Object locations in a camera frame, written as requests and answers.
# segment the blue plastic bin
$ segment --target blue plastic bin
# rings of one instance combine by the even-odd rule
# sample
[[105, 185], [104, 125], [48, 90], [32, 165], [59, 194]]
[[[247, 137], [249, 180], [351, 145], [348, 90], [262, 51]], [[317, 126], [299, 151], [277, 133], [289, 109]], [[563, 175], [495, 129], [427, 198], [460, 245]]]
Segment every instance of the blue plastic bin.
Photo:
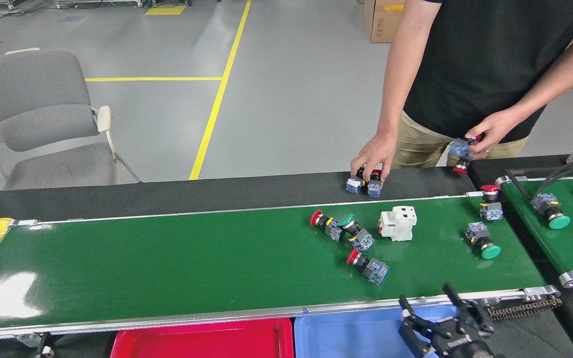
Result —
[[[413, 309], [419, 317], [433, 322], [457, 315], [457, 309], [449, 304]], [[293, 327], [295, 356], [414, 358], [399, 335], [401, 317], [400, 308], [298, 317]]]

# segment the khaki pants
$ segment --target khaki pants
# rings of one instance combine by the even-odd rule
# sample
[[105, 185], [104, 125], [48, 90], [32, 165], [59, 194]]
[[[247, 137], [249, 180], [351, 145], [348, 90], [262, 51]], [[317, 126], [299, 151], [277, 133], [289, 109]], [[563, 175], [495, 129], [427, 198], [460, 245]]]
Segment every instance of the khaki pants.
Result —
[[[397, 135], [397, 147], [391, 168], [431, 168], [437, 165], [448, 143], [455, 140], [430, 131], [417, 124], [402, 112]], [[525, 145], [527, 137], [518, 141], [500, 143], [487, 154], [487, 159], [516, 157]], [[456, 157], [448, 154], [449, 166], [457, 163]]]

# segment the black t-shirt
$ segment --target black t-shirt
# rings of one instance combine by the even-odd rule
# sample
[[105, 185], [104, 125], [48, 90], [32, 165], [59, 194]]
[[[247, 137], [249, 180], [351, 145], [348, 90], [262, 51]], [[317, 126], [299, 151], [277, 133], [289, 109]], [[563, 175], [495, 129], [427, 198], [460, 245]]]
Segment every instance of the black t-shirt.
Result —
[[[453, 138], [516, 104], [573, 39], [573, 0], [429, 1], [442, 4], [404, 111]], [[541, 112], [502, 142], [528, 136]]]

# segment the white electrical component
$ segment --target white electrical component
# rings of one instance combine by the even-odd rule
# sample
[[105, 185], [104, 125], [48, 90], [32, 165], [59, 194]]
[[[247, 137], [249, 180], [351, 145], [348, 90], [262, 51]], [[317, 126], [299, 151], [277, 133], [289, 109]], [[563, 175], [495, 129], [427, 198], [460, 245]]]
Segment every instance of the white electrical component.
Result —
[[380, 234], [394, 242], [412, 240], [412, 227], [417, 224], [413, 206], [394, 206], [392, 211], [382, 211], [377, 226]]

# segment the chair backrest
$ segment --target chair backrest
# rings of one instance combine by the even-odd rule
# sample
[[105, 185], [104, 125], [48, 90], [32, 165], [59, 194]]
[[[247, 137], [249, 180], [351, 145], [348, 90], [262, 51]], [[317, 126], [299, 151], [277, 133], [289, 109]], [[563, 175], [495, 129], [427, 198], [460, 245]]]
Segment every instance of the chair backrest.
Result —
[[86, 79], [64, 51], [0, 56], [0, 136], [16, 151], [98, 134]]

